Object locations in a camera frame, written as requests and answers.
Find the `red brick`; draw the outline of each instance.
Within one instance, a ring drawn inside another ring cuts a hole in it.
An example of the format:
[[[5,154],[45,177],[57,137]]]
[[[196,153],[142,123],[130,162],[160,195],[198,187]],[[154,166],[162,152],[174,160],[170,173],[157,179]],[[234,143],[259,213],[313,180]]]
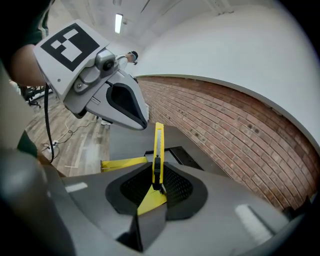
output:
[[[262,183],[262,180],[261,180],[261,179],[259,178],[259,176],[256,175],[256,174],[253,175],[251,179],[253,180],[253,182],[254,182],[257,186],[261,185],[261,183]]]
[[[268,155],[271,155],[273,150],[260,137],[252,133],[250,137],[260,148],[262,148]]]
[[[278,134],[283,138],[283,140],[289,144],[292,148],[295,148],[297,142],[295,141],[295,139],[293,137],[291,137],[285,130],[283,130],[282,128],[278,128]]]
[[[305,191],[303,185],[300,183],[298,178],[294,177],[294,179],[292,180],[292,183],[295,186],[295,188],[298,190],[301,199],[305,200],[307,196],[307,192]]]
[[[267,126],[269,126],[272,130],[274,130],[275,132],[277,132],[279,125],[276,124],[274,121],[272,121],[271,119],[267,118],[265,121],[265,124]]]
[[[244,135],[242,132],[238,131],[237,129],[230,129],[230,133],[232,133],[234,136],[236,136],[240,141],[251,147],[254,143],[251,139],[249,139],[246,135]]]
[[[271,169],[272,169],[276,174],[278,174],[278,173],[281,172],[278,164],[277,164],[275,161],[273,161],[273,160],[271,159],[271,157],[268,156],[266,153],[263,153],[262,156],[261,156],[261,158],[268,164],[268,166],[271,167]]]
[[[284,151],[288,152],[289,148],[291,147],[283,138],[280,139],[279,145],[284,149]]]
[[[224,153],[231,159],[233,159],[235,157],[235,154],[232,153],[231,150],[229,150],[227,148],[224,150]]]
[[[285,162],[289,160],[289,155],[275,141],[272,141],[270,146],[281,156]]]
[[[230,118],[229,116],[219,112],[217,117],[220,118],[221,120],[227,122],[228,124],[232,125],[233,127],[240,129],[240,124],[236,120]]]
[[[225,108],[227,108],[227,109],[235,112],[235,113],[238,114],[239,116],[242,116],[242,117],[244,117],[244,118],[247,117],[247,113],[246,113],[245,111],[243,111],[242,109],[240,109],[240,108],[238,108],[238,107],[236,107],[236,106],[234,106],[234,105],[232,105],[232,104],[229,104],[229,103],[227,103],[227,102],[224,102],[224,103],[223,103],[223,106],[224,106]]]
[[[246,127],[252,126],[252,123],[250,123],[247,119],[244,119],[241,116],[238,117],[238,121]]]
[[[224,171],[236,182],[242,183],[241,178],[229,167],[225,167]]]
[[[232,169],[240,178],[246,175],[245,172],[242,169],[240,169],[237,165],[232,167]]]
[[[294,151],[291,147],[288,148],[288,154],[289,156],[294,160],[297,166],[302,167],[303,161],[300,158],[300,156],[297,154],[296,151]]]
[[[272,130],[270,127],[265,125],[263,122],[255,118],[254,116],[248,114],[247,118],[248,121],[253,123],[254,125],[258,126],[261,130],[263,130],[267,135],[269,135],[272,139],[274,139],[276,142],[280,141],[280,136]]]
[[[231,126],[224,121],[220,121],[219,125],[227,131],[230,131]]]
[[[295,178],[294,171],[282,160],[280,163],[280,167],[288,175],[289,179],[292,181]]]
[[[297,153],[297,155],[302,159],[305,155],[305,151],[300,147],[298,144],[295,145],[294,151]]]
[[[216,160],[216,163],[217,163],[222,169],[226,168],[225,162],[222,161],[220,158],[218,158],[218,159]]]
[[[260,113],[264,114],[268,118],[273,117],[275,115],[270,109],[270,107],[268,107],[267,105],[263,104],[258,100],[252,103],[251,107],[254,108],[255,110],[258,110]]]
[[[257,144],[253,144],[251,146],[251,149],[259,156],[261,157],[261,155],[263,154],[263,150],[257,145]]]
[[[200,127],[200,126],[197,126],[196,128],[195,128],[195,130],[197,131],[197,132],[199,132],[200,134],[202,134],[202,135],[204,135],[205,134],[205,132],[206,132],[206,130],[204,130],[202,127]]]
[[[222,100],[220,100],[218,98],[213,98],[213,102],[218,104],[218,105],[220,105],[220,106],[222,106],[224,104],[224,101],[222,101]]]
[[[202,129],[207,130],[209,128],[208,125],[206,125],[204,122],[202,122],[201,120],[199,120],[198,118],[194,118],[194,123],[197,124],[198,126],[200,126]]]
[[[211,141],[215,146],[217,146],[219,149],[221,149],[222,151],[225,150],[226,146],[224,146],[220,141],[218,141],[215,137],[213,137],[211,134],[209,134],[208,132],[206,132],[204,134],[204,136]]]
[[[285,198],[289,202],[290,206],[292,206],[294,209],[298,208],[298,205],[297,205],[296,201],[294,200],[292,194],[285,187],[285,185],[279,179],[279,177],[276,174],[272,173],[270,175],[270,179],[276,184],[276,186],[279,188],[281,193],[285,196]]]
[[[217,116],[214,116],[214,115],[208,113],[207,111],[205,111],[205,110],[203,110],[203,109],[200,111],[200,114],[203,115],[204,117],[212,120],[213,122],[215,122],[215,123],[217,123],[217,124],[220,122],[220,119],[217,118]]]
[[[262,190],[263,194],[269,199],[270,203],[277,209],[281,209],[282,206],[275,195],[270,191],[270,189],[262,183],[259,188]]]
[[[263,172],[260,172],[259,176],[260,176],[261,180],[271,190],[271,192],[275,195],[275,197],[278,199],[278,201],[281,203],[282,207],[285,208],[285,207],[289,206],[287,199],[281,193],[280,189],[274,184],[274,182]]]
[[[272,169],[266,163],[262,166],[262,169],[267,175],[270,175],[273,172]]]
[[[242,149],[245,146],[245,144],[236,137],[233,137],[232,143],[235,144],[239,149]]]
[[[277,164],[279,164],[282,161],[281,156],[276,152],[273,152],[271,154],[271,157]]]
[[[302,133],[298,133],[294,137],[294,139],[300,145],[300,147],[303,149],[303,151],[308,154],[311,146],[310,146],[310,142],[307,140],[307,138]]]
[[[286,162],[288,164],[288,166],[294,170],[295,168],[298,168],[297,164],[295,163],[295,161],[290,157],[289,160]]]
[[[219,106],[218,110],[232,119],[237,119],[238,115],[224,107]]]
[[[240,109],[243,109],[244,106],[245,106],[245,104],[244,104],[243,102],[241,102],[241,101],[239,101],[239,100],[237,100],[237,99],[235,99],[235,98],[232,98],[231,101],[230,101],[230,103],[231,103],[232,105],[240,108]]]
[[[305,163],[306,167],[309,169],[309,172],[312,172],[315,169],[315,166],[313,165],[307,154],[304,154],[302,160]]]
[[[248,148],[247,146],[244,146],[242,148],[243,152],[249,156],[255,163],[258,164],[258,166],[263,166],[265,164],[265,162],[256,154],[254,153],[250,148]]]
[[[220,133],[221,135],[225,135],[227,134],[227,130],[223,129],[220,125],[213,123],[211,125],[211,127],[217,131],[218,133]]]
[[[257,135],[263,139],[265,141],[265,143],[267,143],[268,145],[271,143],[272,139],[269,135],[267,135],[265,132],[263,132],[262,130],[258,130]]]
[[[255,173],[237,156],[234,157],[233,161],[251,178]]]
[[[290,205],[295,209],[304,196],[316,191],[320,159],[315,150],[293,124],[263,103],[230,88],[192,79],[139,80],[150,106],[149,123],[181,129],[232,179],[276,208]]]
[[[250,138],[252,131],[246,128],[245,126],[241,125],[240,131],[243,132],[247,137]]]
[[[258,120],[260,120],[261,122],[266,122],[267,120],[267,117],[262,114],[261,112],[255,110],[254,108],[252,108],[251,106],[249,105],[245,105],[243,107],[243,110],[246,111],[247,113],[249,113],[249,115],[252,115],[253,117],[257,118]]]
[[[201,120],[202,122],[204,122],[207,126],[211,126],[211,125],[213,124],[213,122],[212,122],[210,119],[208,119],[208,118],[206,118],[206,117],[204,117],[204,116],[200,116],[199,118],[200,118],[200,120]]]

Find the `gray surface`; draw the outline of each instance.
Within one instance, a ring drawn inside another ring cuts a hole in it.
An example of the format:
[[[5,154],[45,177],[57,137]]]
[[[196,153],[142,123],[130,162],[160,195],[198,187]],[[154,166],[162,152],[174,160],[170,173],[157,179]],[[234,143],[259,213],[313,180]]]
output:
[[[137,256],[140,253],[116,242],[110,235],[104,233],[85,216],[67,193],[57,171],[45,167],[48,180],[48,190],[55,207],[62,218],[77,256],[128,255]]]
[[[255,248],[254,240],[235,213],[235,208],[242,204],[252,207],[275,232],[288,224],[280,212],[235,181],[183,165],[173,166],[202,180],[208,189],[208,199],[193,217],[167,221],[146,254],[229,256]]]
[[[138,216],[138,225],[142,248],[145,251],[156,238],[161,234],[166,226],[167,204]]]
[[[93,95],[99,90],[102,85],[105,84],[107,80],[108,77],[105,77],[98,84],[90,87],[85,94],[76,93],[74,88],[72,87],[67,93],[63,104],[65,104],[66,108],[72,113],[79,114],[85,108]],[[82,81],[78,78],[75,83],[82,83]]]
[[[110,126],[110,160],[143,157],[146,151],[154,150],[154,123],[148,123],[144,130],[136,131],[116,125]],[[164,126],[164,148],[182,146],[183,149],[206,172],[229,177],[201,148],[182,131],[173,126]]]
[[[85,182],[87,188],[71,192],[69,195],[76,201],[83,214],[97,227],[116,239],[121,234],[128,232],[132,216],[118,214],[106,199],[106,188],[115,179],[142,166],[136,164],[117,171],[102,172],[86,176],[63,178],[65,186]]]
[[[129,86],[132,90],[133,90],[133,87],[135,87],[135,85],[137,84],[132,77],[129,77],[129,78],[127,77],[127,79],[124,79],[120,71],[117,71],[116,73],[114,73],[112,77],[109,78],[108,81],[112,84],[123,83]],[[111,106],[108,103],[106,95],[109,87],[110,87],[109,84],[104,83],[92,97],[92,99],[96,99],[96,100],[95,101],[90,100],[85,106],[85,109],[90,113],[97,115],[98,117],[101,117],[103,119],[106,119],[107,121],[114,123],[115,125],[118,124],[126,127],[127,129],[142,130],[143,127],[139,123],[132,120],[130,117],[126,116],[125,114],[121,113],[119,110],[115,109],[113,106]],[[135,96],[139,103],[139,107],[141,108],[141,112],[147,115],[145,101],[143,100],[142,102],[139,102],[138,100],[139,95],[137,94],[135,92]]]
[[[208,198],[204,206],[193,217],[179,221],[166,221],[163,231],[153,242],[151,235],[148,237],[143,234],[145,244],[150,245],[144,252],[145,255],[228,256],[238,255],[256,248],[255,240],[247,232],[235,212],[236,207],[242,204],[249,205],[263,220],[263,223],[275,233],[288,224],[287,218],[272,205],[256,197],[235,181],[191,167],[179,164],[172,165],[200,179],[208,190]],[[87,218],[83,220],[84,224],[89,220],[99,231],[112,238],[129,228],[129,222],[126,221],[131,217],[119,215],[114,211],[105,197],[105,190],[113,179],[138,166],[140,164],[121,170],[63,179],[65,185],[79,182],[85,182],[88,185],[88,188],[70,193],[75,204],[81,210],[80,213],[84,215],[81,218]],[[62,219],[66,220],[68,225],[69,222],[76,224],[75,220],[71,218],[74,214],[69,212],[69,218],[62,217]],[[152,223],[152,217],[157,218],[157,213],[154,216],[152,214],[149,212],[144,223]],[[79,227],[72,226],[71,234],[73,235],[74,229],[77,233],[79,232]],[[87,232],[87,228],[82,229],[82,232]]]

